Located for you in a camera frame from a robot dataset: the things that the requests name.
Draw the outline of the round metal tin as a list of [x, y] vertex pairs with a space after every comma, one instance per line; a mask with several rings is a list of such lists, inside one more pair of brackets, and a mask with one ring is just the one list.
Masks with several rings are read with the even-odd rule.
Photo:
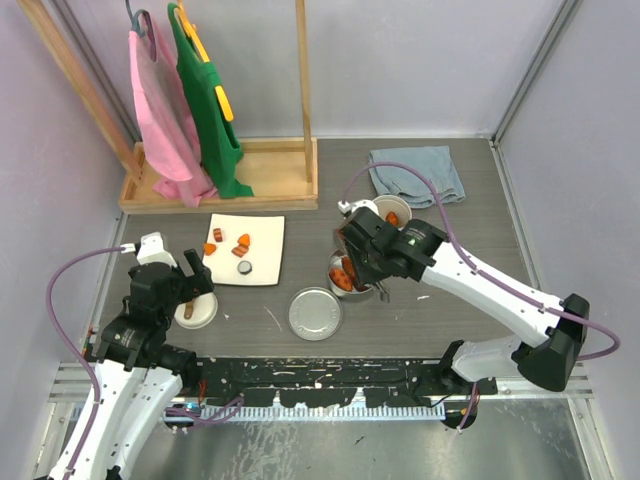
[[328, 289], [341, 301], [361, 302], [372, 298], [375, 294], [375, 289], [371, 286], [364, 286], [360, 290], [353, 286], [351, 290], [343, 290], [339, 285], [334, 283], [331, 272], [335, 269], [342, 270], [341, 259], [343, 257], [344, 254], [341, 251], [336, 250], [331, 254], [329, 258], [329, 265], [327, 270]]

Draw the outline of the white cylindrical container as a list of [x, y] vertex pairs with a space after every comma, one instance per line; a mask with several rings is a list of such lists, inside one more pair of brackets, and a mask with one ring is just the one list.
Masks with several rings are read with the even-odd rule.
[[389, 212], [394, 212], [399, 218], [396, 228], [402, 229], [412, 219], [412, 211], [409, 205], [395, 195], [381, 195], [373, 200], [378, 209], [378, 215], [385, 220]]

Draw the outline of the orange fried chicken piece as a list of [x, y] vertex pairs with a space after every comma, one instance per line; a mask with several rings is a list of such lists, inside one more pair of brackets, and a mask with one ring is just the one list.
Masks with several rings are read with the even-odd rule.
[[353, 290], [353, 283], [350, 276], [341, 268], [331, 268], [329, 271], [329, 278], [332, 283], [339, 289], [351, 292]]

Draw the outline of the blue cloth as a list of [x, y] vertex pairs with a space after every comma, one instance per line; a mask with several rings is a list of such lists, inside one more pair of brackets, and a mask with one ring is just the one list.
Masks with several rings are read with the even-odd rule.
[[[464, 187], [451, 159], [448, 146], [404, 147], [371, 150], [368, 162], [394, 162], [416, 171], [435, 187], [440, 201], [459, 203], [466, 199]], [[431, 191], [414, 174], [397, 167], [369, 170], [379, 195], [395, 195], [412, 209], [425, 209], [436, 204]]]

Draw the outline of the metal tongs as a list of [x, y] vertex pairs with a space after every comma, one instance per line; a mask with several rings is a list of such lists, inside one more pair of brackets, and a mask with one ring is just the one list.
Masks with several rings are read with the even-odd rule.
[[[347, 255], [347, 250], [346, 250], [344, 241], [341, 237], [341, 234], [337, 230], [333, 232], [333, 240], [334, 240], [334, 244], [337, 247], [336, 250], [341, 251], [344, 254], [344, 256], [347, 256], [349, 258], [349, 256]], [[364, 283], [361, 283], [356, 278], [351, 280], [352, 280], [353, 286], [355, 286], [358, 290], [360, 290], [364, 286], [371, 286], [375, 289], [375, 294], [373, 297], [376, 297], [378, 300], [384, 303], [390, 302], [390, 293], [387, 286], [384, 283], [364, 284]]]

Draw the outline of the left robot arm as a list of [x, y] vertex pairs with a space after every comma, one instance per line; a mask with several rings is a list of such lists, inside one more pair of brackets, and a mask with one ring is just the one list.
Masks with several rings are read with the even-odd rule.
[[117, 250], [137, 260], [130, 293], [102, 330], [96, 363], [81, 363], [90, 391], [50, 479], [129, 478], [171, 400], [200, 384], [196, 354], [167, 344], [166, 333], [174, 321], [199, 328], [215, 317], [210, 270], [190, 249], [184, 256], [192, 272], [185, 274], [158, 232]]

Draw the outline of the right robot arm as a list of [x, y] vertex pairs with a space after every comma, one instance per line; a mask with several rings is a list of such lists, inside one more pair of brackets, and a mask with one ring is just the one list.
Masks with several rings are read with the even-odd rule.
[[377, 288], [386, 300], [386, 279], [411, 279], [457, 296], [510, 330], [501, 339], [452, 342], [437, 367], [444, 390], [459, 394], [475, 382], [510, 375], [551, 392], [566, 388], [586, 339], [590, 306], [584, 298], [535, 290], [423, 220], [397, 228], [370, 200], [341, 201], [338, 208], [344, 221], [334, 237], [359, 284]]

